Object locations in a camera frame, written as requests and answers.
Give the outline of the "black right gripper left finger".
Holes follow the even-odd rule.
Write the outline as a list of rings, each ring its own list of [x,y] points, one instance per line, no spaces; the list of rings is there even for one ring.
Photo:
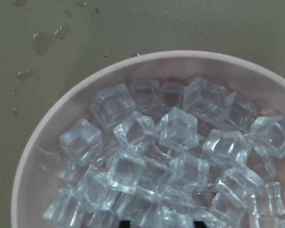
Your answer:
[[[131,227],[131,221],[130,220],[121,220],[119,222],[119,228],[130,228]]]

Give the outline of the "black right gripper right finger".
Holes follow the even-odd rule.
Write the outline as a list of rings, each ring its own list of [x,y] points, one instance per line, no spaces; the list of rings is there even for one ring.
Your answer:
[[[203,221],[193,221],[194,228],[205,228],[205,223]]]

